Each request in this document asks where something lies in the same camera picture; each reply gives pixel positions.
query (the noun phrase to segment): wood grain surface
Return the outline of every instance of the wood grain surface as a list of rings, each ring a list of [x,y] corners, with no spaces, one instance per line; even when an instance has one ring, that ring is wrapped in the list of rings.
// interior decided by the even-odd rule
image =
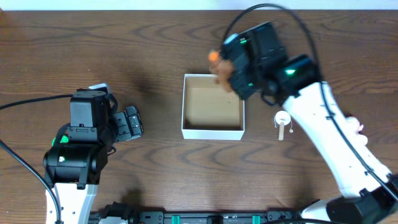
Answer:
[[[238,11],[5,12],[0,21],[0,105],[108,83],[119,109],[136,105],[146,131],[117,144],[93,210],[113,201],[168,211],[300,207],[339,195],[327,165],[297,125],[277,140],[271,108],[246,102],[242,141],[183,140],[183,75],[208,73]],[[298,11],[319,48],[337,102],[365,125],[369,148],[398,172],[398,12]],[[256,11],[235,27],[273,21],[291,56],[308,52],[283,12]],[[69,122],[69,99],[8,108],[0,137],[44,174],[42,159]],[[0,150],[0,223],[44,223],[45,190]],[[385,223],[397,223],[392,215]]]

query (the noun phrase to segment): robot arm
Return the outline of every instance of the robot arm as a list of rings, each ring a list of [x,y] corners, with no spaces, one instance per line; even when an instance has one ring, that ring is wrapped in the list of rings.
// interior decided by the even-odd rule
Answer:
[[[380,184],[368,174],[344,142],[332,120],[328,119],[329,115],[321,98],[321,85],[326,90],[327,102],[344,135],[365,162],[374,169],[376,175],[387,183],[389,181],[387,176],[391,174],[390,170],[381,164],[347,127],[345,116],[334,100],[327,83],[316,82],[309,85],[299,91],[299,97],[287,98],[282,107],[298,122],[317,147],[333,173],[342,196],[344,198],[360,197],[362,190],[372,192],[380,187]]]
[[[281,105],[303,128],[331,169],[342,196],[314,203],[300,212],[301,217],[342,223],[378,222],[396,209],[397,178],[348,127],[330,87],[320,75],[308,30],[299,24],[311,43],[316,63],[306,55],[288,59],[272,24],[266,22],[231,35],[221,46],[221,56],[234,68],[228,82],[243,100],[261,91],[267,104]]]
[[[70,100],[68,142],[55,144],[44,156],[45,180],[55,193],[64,223],[86,224],[97,193],[102,169],[116,142],[132,140],[144,132],[135,107],[117,112],[118,102],[106,84],[78,90]],[[56,221],[48,192],[47,224]]]

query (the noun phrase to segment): white wall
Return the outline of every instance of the white wall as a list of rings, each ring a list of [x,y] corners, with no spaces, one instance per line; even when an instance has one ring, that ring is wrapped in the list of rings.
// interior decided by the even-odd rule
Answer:
[[[3,10],[232,10],[272,2],[291,9],[398,9],[398,0],[0,0]]]

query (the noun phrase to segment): cable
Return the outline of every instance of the cable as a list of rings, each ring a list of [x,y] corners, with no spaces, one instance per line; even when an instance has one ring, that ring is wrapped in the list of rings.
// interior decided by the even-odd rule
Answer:
[[[58,96],[50,96],[50,97],[36,98],[36,99],[30,99],[30,100],[22,100],[22,101],[9,103],[7,105],[0,106],[0,110],[10,108],[12,106],[22,105],[25,103],[40,102],[40,101],[45,101],[45,100],[54,100],[54,99],[59,99],[59,98],[72,97],[72,96],[73,95],[58,95]],[[57,200],[54,192],[52,191],[51,187],[49,186],[49,184],[44,180],[44,178],[31,165],[29,165],[29,163],[27,163],[25,160],[23,160],[23,158],[18,156],[18,154],[16,154],[10,147],[8,147],[7,144],[4,143],[1,139],[0,139],[0,146],[2,148],[4,148],[4,150],[6,150],[6,152],[8,152],[8,154],[10,154],[14,159],[16,159],[18,162],[20,162],[29,171],[31,171],[33,173],[33,175],[35,175],[35,177],[38,178],[38,180],[43,184],[43,186],[49,192],[51,199],[55,205],[55,211],[57,213],[57,221],[55,223],[62,223],[60,204],[58,203],[58,200]]]
[[[299,18],[298,15],[296,15],[293,11],[276,5],[276,4],[271,4],[271,3],[265,3],[265,4],[258,4],[255,6],[252,6],[246,10],[244,10],[243,12],[241,12],[233,21],[232,23],[228,26],[227,30],[224,33],[223,36],[223,42],[226,40],[229,32],[231,31],[232,27],[235,25],[235,23],[240,20],[240,18],[242,18],[245,14],[247,14],[248,12],[254,10],[254,9],[258,9],[260,7],[275,7],[278,9],[283,10],[284,12],[290,14],[299,24],[300,28],[303,30],[305,36],[307,37],[308,40],[308,44],[310,45],[311,51],[312,51],[312,57],[313,57],[313,61],[315,64],[315,72],[316,74],[320,77],[319,83],[320,83],[320,91],[321,91],[321,95],[322,95],[322,100],[323,103],[325,104],[325,108],[326,111],[328,112],[328,117],[327,119],[332,120],[333,124],[335,125],[335,128],[337,129],[337,131],[340,133],[340,136],[343,138],[344,142],[347,144],[347,146],[349,147],[349,149],[353,152],[353,154],[355,155],[355,157],[360,161],[360,163],[362,164],[362,166],[366,169],[366,171],[381,185],[381,187],[384,188],[384,190],[386,190],[386,192],[396,201],[398,201],[398,196],[374,173],[373,169],[371,167],[369,167],[369,165],[367,165],[367,163],[362,159],[362,157],[358,154],[358,152],[356,151],[356,149],[354,148],[354,146],[350,143],[350,141],[347,139],[347,137],[345,136],[345,134],[343,133],[343,131],[341,130],[341,128],[338,126],[335,118],[334,118],[334,112],[332,112],[332,110],[329,107],[329,104],[326,100],[326,96],[325,96],[325,91],[323,89],[323,78],[322,78],[322,73],[321,73],[321,68],[320,68],[320,63],[319,63],[319,58],[318,58],[318,52],[317,52],[317,48],[315,46],[315,43],[310,35],[310,31],[308,30],[307,26],[303,23],[303,21],[301,20],[301,18]]]
[[[110,110],[110,114],[114,114],[116,112],[118,112],[118,101],[116,100],[116,98],[114,97],[114,95],[112,93],[107,93],[105,95],[105,98],[107,98],[108,100],[110,100],[111,102],[113,102],[113,106]]]
[[[268,221],[263,224],[290,224],[290,223],[311,223],[311,224],[344,224],[340,222],[331,222],[331,221],[324,221],[324,220],[314,220],[309,218],[294,218],[294,219],[280,219],[280,220],[273,220]]]
[[[55,204],[55,209],[57,211],[57,221],[61,223],[61,208],[60,205],[58,204],[57,198],[55,197],[54,192],[52,192],[51,187],[49,184],[44,180],[44,178],[32,167],[30,166],[23,158],[18,156],[10,147],[6,145],[1,139],[0,139],[0,146],[3,147],[8,154],[10,154],[14,159],[16,159],[18,162],[20,162],[24,167],[26,167],[29,171],[35,175],[35,177],[38,178],[38,180],[43,184],[43,186],[47,189],[47,191],[50,193],[50,196]]]
[[[116,152],[116,147],[112,146],[111,149],[113,150],[113,152],[109,152],[108,156],[110,156],[110,155],[112,155],[112,154],[114,154]]]
[[[65,132],[67,131],[67,129],[70,127],[70,123],[64,124],[57,132],[57,135],[55,136],[54,139],[54,144],[60,144],[60,141],[63,137],[63,135],[65,134]]]
[[[49,96],[49,97],[43,97],[43,98],[36,98],[36,99],[30,99],[30,100],[22,100],[22,101],[9,103],[7,105],[0,106],[0,110],[6,109],[6,108],[12,107],[12,106],[23,105],[25,103],[33,103],[33,102],[40,102],[40,101],[45,101],[45,100],[54,100],[54,99],[67,98],[67,97],[73,97],[73,95],[67,94],[67,95],[58,95],[58,96]]]

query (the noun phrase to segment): open box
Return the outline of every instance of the open box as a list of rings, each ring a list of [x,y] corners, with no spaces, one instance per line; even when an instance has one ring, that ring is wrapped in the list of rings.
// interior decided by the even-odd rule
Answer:
[[[185,74],[181,129],[184,139],[240,140],[244,101],[215,83],[216,75]]]

